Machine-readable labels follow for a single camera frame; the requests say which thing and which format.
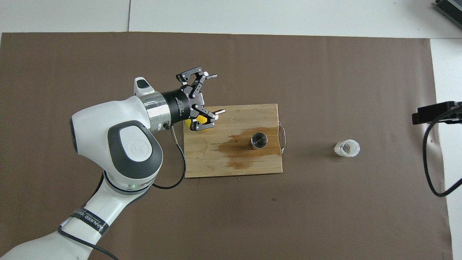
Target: metal handle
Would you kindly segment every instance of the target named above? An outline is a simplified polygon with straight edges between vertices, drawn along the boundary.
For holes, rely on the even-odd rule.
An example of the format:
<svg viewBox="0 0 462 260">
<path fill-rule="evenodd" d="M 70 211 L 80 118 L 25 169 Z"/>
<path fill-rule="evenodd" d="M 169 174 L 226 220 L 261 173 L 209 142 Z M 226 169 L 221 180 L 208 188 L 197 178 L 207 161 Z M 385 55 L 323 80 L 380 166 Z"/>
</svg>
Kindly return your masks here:
<svg viewBox="0 0 462 260">
<path fill-rule="evenodd" d="M 286 147 L 286 130 L 282 126 L 281 121 L 279 121 L 279 129 L 282 129 L 282 134 L 284 136 L 284 145 L 281 148 L 281 154 L 282 154 L 282 153 L 284 153 L 284 148 Z"/>
</svg>

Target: wooden cutting board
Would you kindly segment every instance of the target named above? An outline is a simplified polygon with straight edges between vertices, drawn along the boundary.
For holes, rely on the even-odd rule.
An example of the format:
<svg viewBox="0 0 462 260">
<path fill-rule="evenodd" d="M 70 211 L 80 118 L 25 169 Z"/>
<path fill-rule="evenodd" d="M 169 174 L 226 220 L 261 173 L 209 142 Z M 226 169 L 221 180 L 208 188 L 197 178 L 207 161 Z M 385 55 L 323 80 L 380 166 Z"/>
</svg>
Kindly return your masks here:
<svg viewBox="0 0 462 260">
<path fill-rule="evenodd" d="M 226 109 L 216 126 L 191 131 L 184 127 L 184 154 L 188 164 L 186 178 L 281 173 L 277 104 L 228 105 L 207 107 Z M 253 150 L 250 139 L 262 132 L 265 147 Z"/>
</svg>

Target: brown paper mat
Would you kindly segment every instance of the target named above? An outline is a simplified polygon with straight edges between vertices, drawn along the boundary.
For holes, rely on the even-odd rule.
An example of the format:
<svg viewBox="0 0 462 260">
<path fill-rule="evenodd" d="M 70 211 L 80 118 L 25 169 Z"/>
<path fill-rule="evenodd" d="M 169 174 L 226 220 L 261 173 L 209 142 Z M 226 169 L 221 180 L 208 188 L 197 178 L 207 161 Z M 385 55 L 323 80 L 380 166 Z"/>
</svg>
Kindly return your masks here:
<svg viewBox="0 0 462 260">
<path fill-rule="evenodd" d="M 151 189 L 100 246 L 139 260 L 452 259 L 446 200 L 426 184 L 423 126 L 411 125 L 435 103 L 429 40 L 181 33 L 2 35 L 0 254 L 56 230 L 98 184 L 100 168 L 72 147 L 73 113 L 128 98 L 137 76 L 178 88 L 175 74 L 196 66 L 219 74 L 206 105 L 278 104 L 284 173 Z M 173 184 L 181 157 L 169 132 L 156 138 L 156 182 Z M 335 156 L 349 138 L 360 154 Z"/>
</svg>

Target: brown liquid stain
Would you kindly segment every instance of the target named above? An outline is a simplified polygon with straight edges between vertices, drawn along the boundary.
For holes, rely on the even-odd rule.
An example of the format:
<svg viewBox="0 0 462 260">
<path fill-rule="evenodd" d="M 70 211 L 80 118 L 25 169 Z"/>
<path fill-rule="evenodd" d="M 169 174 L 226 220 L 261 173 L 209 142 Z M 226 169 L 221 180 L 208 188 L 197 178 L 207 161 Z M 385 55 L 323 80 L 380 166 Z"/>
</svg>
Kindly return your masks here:
<svg viewBox="0 0 462 260">
<path fill-rule="evenodd" d="M 230 139 L 224 143 L 218 144 L 218 148 L 214 151 L 221 152 L 225 154 L 226 157 L 230 158 L 227 164 L 228 167 L 238 170 L 248 169 L 254 162 L 264 161 L 258 160 L 259 158 L 280 152 L 279 140 L 277 140 L 277 137 L 275 138 L 270 134 L 275 131 L 277 131 L 277 129 L 275 130 L 271 127 L 245 129 L 238 135 L 228 136 Z M 268 137 L 268 143 L 261 149 L 253 150 L 250 139 L 258 132 L 262 132 Z"/>
</svg>

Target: yellow object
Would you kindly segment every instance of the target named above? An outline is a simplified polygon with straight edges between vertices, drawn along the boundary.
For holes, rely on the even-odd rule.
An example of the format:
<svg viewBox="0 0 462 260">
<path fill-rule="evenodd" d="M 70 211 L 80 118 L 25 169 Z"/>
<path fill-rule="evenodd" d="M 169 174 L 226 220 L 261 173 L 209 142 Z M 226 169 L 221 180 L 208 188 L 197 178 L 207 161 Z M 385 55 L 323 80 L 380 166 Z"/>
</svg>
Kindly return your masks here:
<svg viewBox="0 0 462 260">
<path fill-rule="evenodd" d="M 205 124 L 207 123 L 207 118 L 205 118 L 204 116 L 201 116 L 199 115 L 197 118 L 196 118 L 197 121 L 199 121 L 201 124 Z M 191 128 L 191 122 L 192 120 L 191 119 L 186 119 L 184 121 L 184 124 L 188 127 L 188 128 Z"/>
</svg>

